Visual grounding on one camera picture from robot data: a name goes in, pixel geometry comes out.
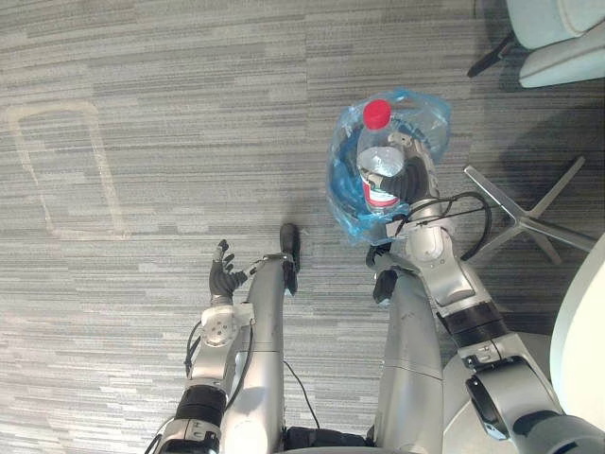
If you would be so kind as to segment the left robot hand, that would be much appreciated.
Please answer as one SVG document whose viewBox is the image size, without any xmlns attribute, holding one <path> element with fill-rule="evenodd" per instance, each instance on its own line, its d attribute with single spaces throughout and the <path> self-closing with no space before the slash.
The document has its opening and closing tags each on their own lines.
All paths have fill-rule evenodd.
<svg viewBox="0 0 605 454">
<path fill-rule="evenodd" d="M 227 254 L 229 243 L 222 239 L 213 253 L 212 265 L 209 274 L 209 290 L 212 305 L 217 305 L 217 300 L 225 300 L 225 305 L 233 300 L 234 292 L 242 287 L 258 270 L 262 261 L 256 260 L 246 268 L 235 271 L 233 269 L 234 254 Z"/>
</svg>

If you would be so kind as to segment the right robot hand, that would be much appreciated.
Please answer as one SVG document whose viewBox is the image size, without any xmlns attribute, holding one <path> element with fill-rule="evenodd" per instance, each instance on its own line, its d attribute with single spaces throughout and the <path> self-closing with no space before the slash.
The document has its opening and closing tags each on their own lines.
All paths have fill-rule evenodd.
<svg viewBox="0 0 605 454">
<path fill-rule="evenodd" d="M 397 201 L 413 204 L 439 195 L 434 163 L 419 140 L 393 132 L 377 151 L 376 167 L 365 175 L 372 206 L 388 207 Z"/>
</svg>

